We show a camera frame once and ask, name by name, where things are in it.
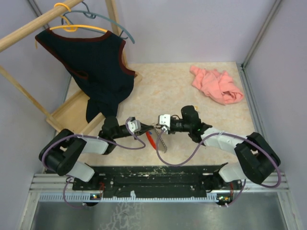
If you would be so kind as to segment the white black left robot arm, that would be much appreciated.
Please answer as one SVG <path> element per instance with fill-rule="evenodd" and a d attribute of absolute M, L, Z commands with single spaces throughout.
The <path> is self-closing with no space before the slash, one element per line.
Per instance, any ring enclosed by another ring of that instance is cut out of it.
<path fill-rule="evenodd" d="M 83 153 L 108 155 L 115 147 L 125 150 L 141 150 L 146 147 L 139 136 L 154 128 L 146 125 L 135 117 L 129 117 L 125 124 L 119 125 L 116 117 L 111 116 L 104 120 L 98 136 L 75 134 L 68 129 L 61 130 L 40 152 L 39 160 L 43 166 L 59 176 L 70 176 L 80 179 L 89 190 L 96 189 L 100 184 L 95 170 L 80 161 Z M 133 137 L 139 141 L 140 147 L 127 147 L 118 144 L 119 138 Z"/>

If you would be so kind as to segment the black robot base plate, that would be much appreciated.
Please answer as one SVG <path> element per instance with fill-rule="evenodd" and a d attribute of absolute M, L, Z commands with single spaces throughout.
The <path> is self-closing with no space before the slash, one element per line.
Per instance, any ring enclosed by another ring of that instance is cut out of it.
<path fill-rule="evenodd" d="M 74 191 L 98 190 L 104 198 L 205 198 L 214 190 L 240 190 L 238 180 L 224 182 L 221 166 L 101 166 L 89 182 L 73 179 Z"/>

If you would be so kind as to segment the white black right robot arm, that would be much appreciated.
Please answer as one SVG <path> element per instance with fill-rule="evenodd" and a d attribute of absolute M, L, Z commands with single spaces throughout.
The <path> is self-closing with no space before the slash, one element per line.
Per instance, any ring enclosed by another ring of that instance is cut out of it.
<path fill-rule="evenodd" d="M 277 172 L 278 176 L 275 186 L 280 185 L 280 158 L 260 133 L 239 136 L 218 130 L 202 122 L 192 105 L 184 106 L 181 115 L 181 119 L 169 114 L 160 115 L 157 124 L 161 132 L 186 132 L 191 140 L 198 144 L 197 148 L 201 145 L 215 147 L 237 156 L 236 163 L 227 163 L 219 169 L 214 178 L 217 188 L 224 190 L 232 181 L 246 179 L 264 186 L 263 182 L 273 172 Z"/>

